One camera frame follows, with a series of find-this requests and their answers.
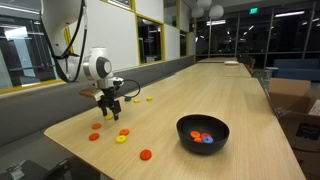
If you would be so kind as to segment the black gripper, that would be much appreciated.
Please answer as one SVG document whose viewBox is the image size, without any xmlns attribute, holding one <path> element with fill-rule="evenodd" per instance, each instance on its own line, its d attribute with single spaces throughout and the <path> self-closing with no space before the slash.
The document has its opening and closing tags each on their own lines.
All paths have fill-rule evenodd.
<svg viewBox="0 0 320 180">
<path fill-rule="evenodd" d="M 119 119 L 119 113 L 121 112 L 120 102 L 115 100 L 116 90 L 114 88 L 108 88 L 102 90 L 103 95 L 98 101 L 98 107 L 102 111 L 102 115 L 105 117 L 107 115 L 107 109 L 110 109 L 113 113 L 114 120 Z"/>
</svg>

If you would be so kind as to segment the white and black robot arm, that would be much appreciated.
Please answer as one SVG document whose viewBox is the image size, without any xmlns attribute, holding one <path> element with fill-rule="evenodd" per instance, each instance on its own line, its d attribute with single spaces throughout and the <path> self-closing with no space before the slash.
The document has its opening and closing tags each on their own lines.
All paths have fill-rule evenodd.
<svg viewBox="0 0 320 180">
<path fill-rule="evenodd" d="M 106 48 L 91 47 L 85 53 L 86 0 L 41 0 L 40 22 L 59 78 L 66 83 L 94 80 L 96 89 L 90 96 L 103 116 L 110 110 L 118 120 L 121 106 L 115 95 L 124 80 L 113 75 Z"/>
</svg>

